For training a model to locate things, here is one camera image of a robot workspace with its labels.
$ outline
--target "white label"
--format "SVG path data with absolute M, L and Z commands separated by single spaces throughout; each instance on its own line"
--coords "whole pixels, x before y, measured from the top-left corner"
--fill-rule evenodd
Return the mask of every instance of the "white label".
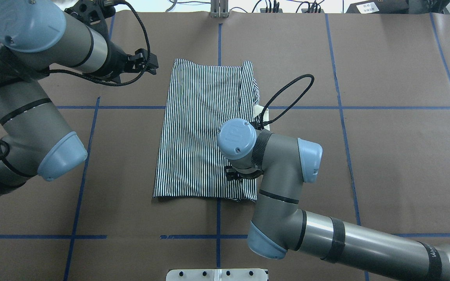
M 380 9 L 378 9 L 378 7 L 376 6 L 376 4 L 374 2 L 360 4 L 360 5 L 357 5 L 356 7 L 357 7 L 357 9 L 359 9 L 359 12 L 361 14 L 370 14 L 372 12 L 380 11 Z

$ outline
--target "black and white striped fabric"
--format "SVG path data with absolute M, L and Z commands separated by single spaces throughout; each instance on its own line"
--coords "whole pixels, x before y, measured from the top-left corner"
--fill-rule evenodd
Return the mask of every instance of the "black and white striped fabric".
M 256 181 L 227 181 L 216 132 L 227 120 L 253 121 L 259 90 L 253 65 L 202 66 L 176 59 L 157 159 L 154 197 L 256 200 Z

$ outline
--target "blue joint cap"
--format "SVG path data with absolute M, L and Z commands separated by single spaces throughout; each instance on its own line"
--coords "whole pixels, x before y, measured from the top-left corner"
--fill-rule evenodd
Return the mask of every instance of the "blue joint cap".
M 229 160 L 241 159 L 255 146 L 257 134 L 255 128 L 244 119 L 230 119 L 221 125 L 216 141 L 221 154 Z
M 65 31 L 64 12 L 51 0 L 0 0 L 0 42 L 12 50 L 42 52 Z
M 70 132 L 63 137 L 45 156 L 37 174 L 47 181 L 55 180 L 81 164 L 88 157 L 76 132 Z
M 283 247 L 277 245 L 270 240 L 263 232 L 261 232 L 251 222 L 250 232 L 248 234 L 248 246 L 250 249 L 264 258 L 273 258 L 275 260 L 282 260 L 288 252 Z
M 300 161 L 302 163 L 303 181 L 314 183 L 317 180 L 320 159 L 322 158 L 322 146 L 298 138 Z

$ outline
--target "white mounting plate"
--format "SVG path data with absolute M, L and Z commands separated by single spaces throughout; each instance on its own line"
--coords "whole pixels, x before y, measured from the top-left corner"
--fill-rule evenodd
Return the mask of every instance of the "white mounting plate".
M 168 272 L 168 274 L 166 275 L 166 281 L 268 281 L 268 270 L 262 269 L 170 270 L 170 272 Z

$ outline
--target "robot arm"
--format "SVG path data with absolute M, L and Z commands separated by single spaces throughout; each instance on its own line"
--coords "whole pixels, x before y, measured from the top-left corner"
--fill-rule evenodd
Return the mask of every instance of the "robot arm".
M 255 130 L 231 119 L 218 131 L 221 153 L 244 178 L 263 174 L 248 246 L 265 258 L 302 251 L 330 263 L 404 281 L 450 281 L 450 245 L 433 247 L 298 208 L 302 184 L 316 180 L 319 144 Z
M 126 2 L 80 0 L 63 12 L 50 0 L 0 0 L 0 124 L 7 132 L 0 140 L 0 195 L 37 174 L 54 180 L 88 156 L 37 82 L 61 72 L 50 64 L 104 85 L 128 84 L 120 84 L 125 72 L 155 74 L 150 46 L 127 55 L 109 40 L 105 18 L 116 4 Z

